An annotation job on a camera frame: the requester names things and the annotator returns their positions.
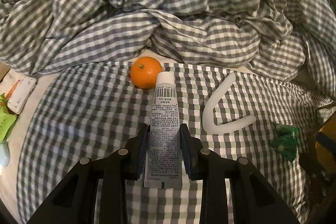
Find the white curved tube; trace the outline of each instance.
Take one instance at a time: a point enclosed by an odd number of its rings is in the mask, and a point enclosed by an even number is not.
[[[221,124],[219,126],[215,125],[215,123],[213,122],[214,107],[217,105],[219,100],[224,96],[224,94],[229,90],[229,88],[235,81],[236,75],[232,72],[228,75],[228,77],[224,79],[223,83],[219,85],[219,87],[210,96],[209,100],[205,104],[202,116],[202,126],[206,133],[223,135],[242,129],[256,121],[255,116],[249,115],[233,122]]]

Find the white cap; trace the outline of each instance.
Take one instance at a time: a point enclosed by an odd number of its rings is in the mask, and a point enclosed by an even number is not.
[[[175,86],[174,74],[169,71],[160,72],[156,77],[156,85],[158,86],[160,84],[171,84]]]

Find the barcode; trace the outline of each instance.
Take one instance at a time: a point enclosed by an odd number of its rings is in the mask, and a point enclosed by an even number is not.
[[[157,88],[154,97],[176,97],[174,89]]]

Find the white mattress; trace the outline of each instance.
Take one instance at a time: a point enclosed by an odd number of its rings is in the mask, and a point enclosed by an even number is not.
[[[146,50],[141,56],[151,56],[160,61],[160,63],[177,63],[176,60],[160,56],[150,50]],[[252,73],[245,67],[231,68],[236,71]],[[18,223],[20,223],[17,200],[16,200],[16,177],[19,157],[25,135],[33,116],[33,113],[40,102],[45,90],[49,84],[58,76],[58,74],[44,75],[38,78],[38,82],[35,90],[31,93],[22,113],[19,115],[13,131],[8,139],[8,146],[10,151],[10,163],[6,167],[2,167],[2,173],[0,175],[0,198],[5,204],[9,212],[13,215]],[[23,74],[16,73],[10,70],[2,82],[0,83],[0,94],[7,93],[16,81],[23,77]]]

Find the orange fruit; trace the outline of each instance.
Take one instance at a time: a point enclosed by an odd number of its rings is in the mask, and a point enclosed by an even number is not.
[[[162,71],[162,66],[155,58],[141,57],[131,66],[130,77],[134,85],[148,90],[155,88],[156,77]]]

